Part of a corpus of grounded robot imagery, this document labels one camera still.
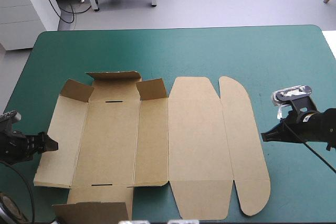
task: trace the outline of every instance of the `robotic arm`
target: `robotic arm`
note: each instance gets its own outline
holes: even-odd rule
[[[309,86],[295,86],[272,94],[273,104],[279,106],[280,123],[261,134],[264,142],[324,142],[328,151],[336,148],[336,109],[319,112],[310,98],[311,93]],[[285,106],[291,106],[292,110],[283,119],[281,109]]]
[[[13,131],[12,124],[20,120],[21,115],[15,110],[0,115],[0,160],[15,164],[32,160],[36,152],[58,150],[58,143],[45,132],[24,135],[20,131]]]
[[[21,120],[21,115],[17,111],[10,111],[0,115],[0,163],[15,171],[25,182],[29,191],[33,217],[35,220],[35,206],[33,193],[25,177],[12,165],[18,162],[33,159],[34,153],[43,153],[58,150],[58,143],[52,140],[47,133],[40,132],[38,135],[24,135],[20,131],[13,131],[12,124]],[[13,200],[6,194],[0,192],[0,223],[21,224],[28,223]]]

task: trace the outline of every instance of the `box lid flap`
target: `box lid flap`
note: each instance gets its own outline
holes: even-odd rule
[[[90,72],[86,73],[95,80],[120,80],[120,79],[140,79],[141,75],[136,71],[128,72]]]
[[[88,102],[89,98],[93,92],[93,87],[82,84],[75,80],[67,80],[64,84],[60,95],[63,97],[68,97],[82,102]]]
[[[167,91],[162,79],[140,81],[137,82],[136,87],[139,91],[140,99],[143,101],[167,97]]]
[[[178,77],[168,109],[169,179],[181,216],[223,219],[233,174],[221,101],[207,78]]]
[[[219,88],[240,208],[246,215],[255,215],[268,201],[270,179],[251,101],[232,78],[221,77]]]
[[[95,88],[90,101],[122,102],[125,100],[139,101],[139,92],[136,83],[141,81],[138,72],[104,72],[87,73],[95,80]]]
[[[83,186],[70,190],[67,204],[79,202],[125,202],[128,217],[132,219],[133,188],[127,186]]]
[[[57,217],[70,224],[118,224],[127,220],[125,202],[81,202],[69,205],[54,205]]]

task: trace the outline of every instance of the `flattened cardboard box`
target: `flattened cardboard box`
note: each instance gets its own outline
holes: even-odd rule
[[[63,207],[124,202],[131,219],[132,187],[170,181],[181,217],[224,219],[233,179],[246,214],[264,207],[267,167],[249,98],[234,80],[221,78],[221,96],[232,88],[240,92],[252,122],[241,122],[230,111],[239,101],[221,102],[207,78],[177,78],[168,99],[162,79],[141,81],[137,72],[89,75],[92,86],[73,80],[64,85],[48,131],[59,150],[43,153],[34,179],[37,186],[71,188]],[[232,122],[231,130],[224,120]],[[236,134],[242,123],[253,134],[248,139]],[[246,142],[250,158],[237,149]]]

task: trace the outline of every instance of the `black cable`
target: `black cable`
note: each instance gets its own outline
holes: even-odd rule
[[[76,13],[73,13],[73,14],[81,14],[81,13],[86,13],[89,9],[91,8],[91,6],[89,6],[87,9],[81,11],[81,12],[76,12]],[[64,10],[60,7],[60,9],[63,11],[63,12],[66,12],[66,13],[72,13],[72,12],[69,12],[67,10]]]
[[[336,173],[336,169],[334,167],[331,166],[331,164],[329,164],[323,157],[321,157],[320,154],[318,154],[312,147],[310,147],[302,138],[300,138],[289,126],[288,124],[284,121],[281,120],[282,123],[284,124],[284,126],[287,127],[287,129],[298,139],[300,140],[300,142],[302,144],[305,145],[305,147],[307,147],[311,152],[313,152],[315,154],[316,157],[318,157],[322,162],[324,162],[334,173]]]
[[[91,8],[91,6],[89,6],[87,9],[85,9],[85,10],[83,10],[83,11],[81,11],[81,12],[69,12],[68,10],[64,10],[64,9],[62,9],[61,7],[59,7],[63,12],[66,12],[66,13],[71,13],[71,14],[82,14],[82,13],[86,13],[90,8]]]
[[[61,16],[57,13],[57,11],[55,10],[55,8],[54,8],[54,6],[53,6],[53,4],[52,4],[52,2],[51,2],[51,0],[48,0],[49,1],[49,3],[51,4],[51,7],[53,8],[53,10],[54,10],[54,12],[56,13],[56,15],[63,21],[63,22],[65,22],[65,23],[67,23],[67,24],[71,24],[71,23],[73,23],[74,21],[75,21],[75,14],[73,13],[72,14],[72,21],[66,21],[66,20],[64,20],[63,18],[61,18]]]
[[[34,204],[33,192],[31,191],[32,189],[29,186],[29,183],[28,183],[27,179],[14,166],[12,166],[12,165],[4,162],[4,161],[1,161],[1,160],[0,160],[0,163],[3,164],[3,165],[5,165],[5,166],[7,166],[7,167],[9,167],[13,171],[15,171],[21,177],[21,179],[23,180],[23,182],[26,184],[26,187],[28,189],[29,196],[30,196],[30,203],[32,205],[32,213],[31,213],[32,214],[32,217],[31,217],[32,221],[31,221],[31,224],[34,224],[35,223],[35,204]]]

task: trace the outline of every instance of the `cardboard tab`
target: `cardboard tab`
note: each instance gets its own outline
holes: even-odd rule
[[[240,207],[249,216],[260,212],[270,195],[270,179],[250,98],[234,79],[219,79],[225,129]]]
[[[86,73],[95,80],[120,80],[120,79],[141,79],[141,76],[136,71],[128,72],[100,72]]]
[[[140,81],[136,85],[141,100],[166,98],[167,92],[162,79]]]
[[[205,77],[178,77],[168,108],[169,179],[181,216],[224,219],[233,174],[216,91]]]
[[[93,92],[92,86],[88,86],[78,81],[69,79],[64,84],[60,92],[60,95],[63,97],[68,97],[82,102],[88,102],[92,92]]]
[[[127,219],[124,202],[82,202],[71,205],[54,205],[57,217],[70,224],[118,224]]]

